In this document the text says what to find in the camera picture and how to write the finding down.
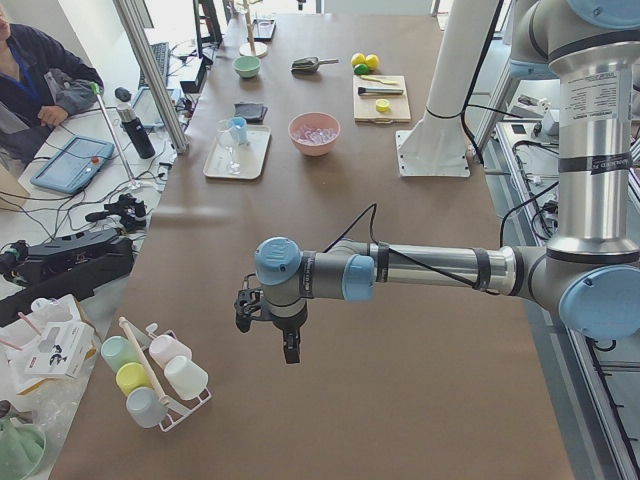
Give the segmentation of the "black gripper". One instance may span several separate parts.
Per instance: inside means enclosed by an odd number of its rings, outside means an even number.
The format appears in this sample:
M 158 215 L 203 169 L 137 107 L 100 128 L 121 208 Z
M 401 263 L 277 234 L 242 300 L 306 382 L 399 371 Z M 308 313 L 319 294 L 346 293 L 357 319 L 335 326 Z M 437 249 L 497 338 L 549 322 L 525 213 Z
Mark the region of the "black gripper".
M 246 275 L 242 288 L 234 302 L 236 327 L 242 332 L 250 330 L 253 321 L 271 322 L 283 334 L 283 352 L 287 363 L 300 362 L 300 329 L 307 320 L 305 299 L 296 300 L 289 306 L 271 304 L 261 287 L 251 288 L 250 279 L 255 273 Z

